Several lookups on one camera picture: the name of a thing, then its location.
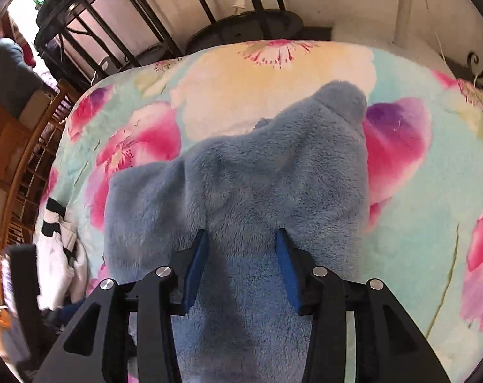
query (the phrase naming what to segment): white wall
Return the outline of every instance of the white wall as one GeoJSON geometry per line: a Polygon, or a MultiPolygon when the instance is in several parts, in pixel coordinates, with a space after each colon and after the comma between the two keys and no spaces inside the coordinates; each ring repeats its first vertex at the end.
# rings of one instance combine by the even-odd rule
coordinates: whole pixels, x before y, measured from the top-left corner
{"type": "MultiPolygon", "coordinates": [[[[207,0],[216,18],[234,13],[235,0],[207,0]]],[[[278,8],[276,0],[262,0],[265,8],[278,8]]],[[[286,8],[296,12],[309,26],[331,26],[344,16],[364,17],[393,27],[398,0],[284,0],[286,8]]],[[[197,0],[148,0],[177,44],[184,48],[187,40],[209,21],[197,0]]],[[[424,39],[438,51],[432,24],[435,24],[444,53],[461,64],[471,50],[478,53],[483,65],[483,19],[470,0],[428,0],[432,21],[424,0],[413,0],[409,31],[424,39]]],[[[155,37],[127,0],[98,0],[95,8],[133,52],[139,53],[155,43],[155,37]]],[[[251,10],[247,0],[247,10],[251,10]]],[[[83,18],[108,42],[108,37],[86,13],[83,18]]],[[[88,37],[77,38],[100,61],[106,55],[88,37]]]]}

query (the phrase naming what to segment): wooden furniture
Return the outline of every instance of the wooden furniture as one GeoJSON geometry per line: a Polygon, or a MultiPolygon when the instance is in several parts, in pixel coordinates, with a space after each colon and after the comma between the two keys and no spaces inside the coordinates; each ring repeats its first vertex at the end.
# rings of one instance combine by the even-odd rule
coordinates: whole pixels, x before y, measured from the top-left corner
{"type": "MultiPolygon", "coordinates": [[[[61,80],[57,87],[58,92],[50,95],[34,93],[19,122],[0,106],[0,196],[5,196],[0,207],[0,254],[9,244],[32,242],[39,202],[64,132],[64,120],[80,97],[66,81],[61,80]],[[14,171],[10,172],[13,162],[14,171]]],[[[3,310],[0,326],[9,324],[3,310]]]]}

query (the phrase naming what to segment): blue fleece blanket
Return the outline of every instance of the blue fleece blanket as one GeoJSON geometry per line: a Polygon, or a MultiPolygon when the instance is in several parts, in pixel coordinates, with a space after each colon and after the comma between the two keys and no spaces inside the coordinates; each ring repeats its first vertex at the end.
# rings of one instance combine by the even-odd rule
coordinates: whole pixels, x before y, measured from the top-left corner
{"type": "Polygon", "coordinates": [[[120,283],[168,263],[198,228],[209,235],[197,302],[172,319],[183,381],[301,380],[311,318],[286,299],[275,231],[285,227],[342,277],[356,275],[368,210],[365,114],[365,95],[334,82],[249,134],[206,139],[112,178],[104,251],[120,283]]]}

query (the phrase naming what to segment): bed sheet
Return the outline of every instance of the bed sheet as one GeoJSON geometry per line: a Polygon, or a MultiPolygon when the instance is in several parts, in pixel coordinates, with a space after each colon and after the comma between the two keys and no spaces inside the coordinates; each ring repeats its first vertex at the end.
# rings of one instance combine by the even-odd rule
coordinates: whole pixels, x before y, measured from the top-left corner
{"type": "MultiPolygon", "coordinates": [[[[248,133],[333,80],[357,85],[368,104],[371,207],[356,280],[383,279],[462,382],[483,356],[483,92],[470,83],[377,49],[285,40],[126,71],[75,106],[42,208],[49,196],[68,208],[91,291],[108,277],[103,215],[113,174],[248,133]]],[[[350,334],[351,353],[354,344],[350,334]]]]}

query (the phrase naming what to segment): white garment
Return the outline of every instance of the white garment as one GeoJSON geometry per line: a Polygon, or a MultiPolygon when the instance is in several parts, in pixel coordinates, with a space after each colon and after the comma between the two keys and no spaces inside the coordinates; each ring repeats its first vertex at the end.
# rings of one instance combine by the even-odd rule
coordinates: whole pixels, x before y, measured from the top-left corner
{"type": "Polygon", "coordinates": [[[87,255],[82,243],[77,239],[76,225],[61,218],[58,213],[45,211],[44,221],[59,223],[61,233],[46,237],[38,232],[36,249],[38,252],[38,280],[40,309],[56,309],[63,305],[69,292],[71,303],[85,296],[87,286],[87,255]],[[73,251],[75,259],[68,261],[64,249],[73,251]]]}

